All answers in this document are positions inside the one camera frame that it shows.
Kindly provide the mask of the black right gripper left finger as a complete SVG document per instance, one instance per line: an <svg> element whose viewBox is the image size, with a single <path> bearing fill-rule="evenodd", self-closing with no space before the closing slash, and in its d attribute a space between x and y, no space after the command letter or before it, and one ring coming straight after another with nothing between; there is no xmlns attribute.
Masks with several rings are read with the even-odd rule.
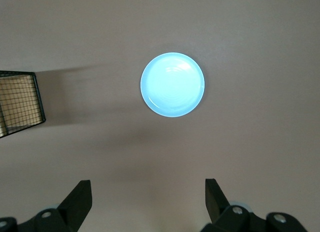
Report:
<svg viewBox="0 0 320 232"><path fill-rule="evenodd" d="M91 190L91 181L82 180L56 208L42 210L21 224L14 217L2 217L0 230L78 231L92 207Z"/></svg>

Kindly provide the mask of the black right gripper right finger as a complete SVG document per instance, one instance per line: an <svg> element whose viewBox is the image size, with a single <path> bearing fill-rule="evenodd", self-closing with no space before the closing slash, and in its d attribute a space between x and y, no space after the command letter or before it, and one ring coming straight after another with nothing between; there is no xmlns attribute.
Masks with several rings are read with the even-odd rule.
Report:
<svg viewBox="0 0 320 232"><path fill-rule="evenodd" d="M240 205L231 205L215 179L205 180L205 205L211 223L202 232L212 231L296 231L306 228L292 215L271 212L262 219Z"/></svg>

